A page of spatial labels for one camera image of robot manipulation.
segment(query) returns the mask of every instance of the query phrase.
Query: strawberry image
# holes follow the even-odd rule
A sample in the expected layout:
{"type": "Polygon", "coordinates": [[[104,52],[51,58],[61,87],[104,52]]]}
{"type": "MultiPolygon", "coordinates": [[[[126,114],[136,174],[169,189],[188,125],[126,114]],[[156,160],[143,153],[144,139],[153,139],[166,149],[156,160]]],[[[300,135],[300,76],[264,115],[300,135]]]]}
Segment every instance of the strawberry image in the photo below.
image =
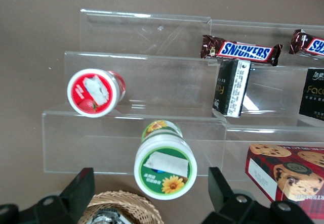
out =
{"type": "Polygon", "coordinates": [[[97,111],[98,105],[94,100],[84,99],[78,104],[78,107],[86,113],[92,114],[97,111]]]}

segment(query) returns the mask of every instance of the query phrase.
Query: clear acrylic display stand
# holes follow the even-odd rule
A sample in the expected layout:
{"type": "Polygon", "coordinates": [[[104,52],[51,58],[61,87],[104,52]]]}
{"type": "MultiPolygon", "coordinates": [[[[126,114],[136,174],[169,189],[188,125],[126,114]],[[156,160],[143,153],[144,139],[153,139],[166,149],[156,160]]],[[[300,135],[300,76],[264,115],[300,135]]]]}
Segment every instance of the clear acrylic display stand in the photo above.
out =
{"type": "Polygon", "coordinates": [[[324,122],[299,115],[299,106],[307,68],[324,62],[288,54],[295,29],[324,37],[324,26],[81,10],[81,49],[88,52],[66,53],[66,81],[85,68],[115,70],[126,81],[126,97],[98,119],[78,115],[67,103],[45,111],[45,171],[91,165],[100,173],[133,174],[140,135],[159,118],[180,126],[198,175],[217,166],[228,181],[250,181],[245,162],[251,143],[323,147],[324,122]],[[279,66],[252,65],[240,118],[211,111],[220,60],[199,59],[203,34],[284,45],[279,66]]]}

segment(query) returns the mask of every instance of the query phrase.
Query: black package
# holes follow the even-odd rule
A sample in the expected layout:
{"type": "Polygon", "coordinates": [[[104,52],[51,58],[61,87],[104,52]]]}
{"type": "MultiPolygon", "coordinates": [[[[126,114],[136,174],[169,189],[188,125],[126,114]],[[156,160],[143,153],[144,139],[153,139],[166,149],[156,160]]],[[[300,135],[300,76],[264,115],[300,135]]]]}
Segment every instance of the black package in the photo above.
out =
{"type": "Polygon", "coordinates": [[[218,73],[213,108],[228,117],[239,117],[248,86],[251,62],[224,60],[218,73]]]}
{"type": "Polygon", "coordinates": [[[323,68],[308,68],[299,113],[324,121],[323,68]]]}

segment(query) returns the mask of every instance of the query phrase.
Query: round plastic container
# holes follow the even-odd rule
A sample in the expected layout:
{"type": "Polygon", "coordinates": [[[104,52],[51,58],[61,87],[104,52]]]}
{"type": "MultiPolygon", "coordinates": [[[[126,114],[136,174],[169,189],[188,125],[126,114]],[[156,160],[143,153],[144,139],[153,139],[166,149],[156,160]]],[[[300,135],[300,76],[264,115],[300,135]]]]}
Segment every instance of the round plastic container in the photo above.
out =
{"type": "Polygon", "coordinates": [[[116,72],[84,69],[70,79],[67,98],[76,112],[97,118],[114,109],[125,91],[125,82],[116,72]]]}
{"type": "Polygon", "coordinates": [[[197,162],[175,124],[158,120],[145,129],[134,176],[139,188],[155,199],[176,199],[190,190],[197,177],[197,162]]]}

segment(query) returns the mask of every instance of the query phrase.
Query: cookie image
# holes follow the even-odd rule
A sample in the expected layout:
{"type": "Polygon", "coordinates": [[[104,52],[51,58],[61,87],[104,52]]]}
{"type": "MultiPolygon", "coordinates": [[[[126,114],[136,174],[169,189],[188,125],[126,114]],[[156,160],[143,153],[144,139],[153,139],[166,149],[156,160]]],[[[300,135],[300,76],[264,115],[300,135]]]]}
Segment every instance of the cookie image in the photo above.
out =
{"type": "Polygon", "coordinates": [[[313,163],[320,167],[324,167],[324,154],[322,153],[303,151],[298,152],[297,155],[307,162],[313,163]]]}
{"type": "Polygon", "coordinates": [[[288,167],[279,164],[273,168],[274,179],[287,198],[303,201],[306,196],[316,195],[323,186],[323,178],[299,163],[288,164],[288,167]]]}
{"type": "Polygon", "coordinates": [[[277,145],[252,144],[250,145],[250,149],[256,155],[271,157],[288,157],[292,154],[289,150],[277,145]]]}

